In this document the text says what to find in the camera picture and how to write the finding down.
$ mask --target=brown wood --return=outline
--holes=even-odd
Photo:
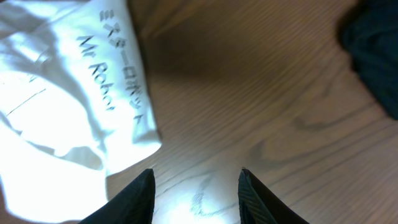
[[[133,0],[164,144],[110,197],[153,168],[153,223],[239,223],[244,166],[310,223],[398,223],[398,123],[336,40],[355,4]]]

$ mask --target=black cloth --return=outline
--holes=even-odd
[[[340,39],[362,81],[398,119],[398,0],[366,0],[363,5]]]
[[[242,224],[307,224],[247,169],[243,169],[239,176],[238,198]],[[153,170],[147,169],[80,223],[152,223],[154,204],[155,177]]]

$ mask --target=folded white fabric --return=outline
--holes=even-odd
[[[124,1],[0,3],[0,177],[34,222],[85,218],[160,147]]]

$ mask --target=wood grain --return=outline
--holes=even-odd
[[[336,41],[354,0],[132,0],[164,145],[153,223],[239,223],[250,169],[310,223],[398,222],[398,124]]]

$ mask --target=crumpled white cloth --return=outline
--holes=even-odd
[[[125,1],[0,3],[0,178],[6,208],[80,220],[105,178],[160,147]]]

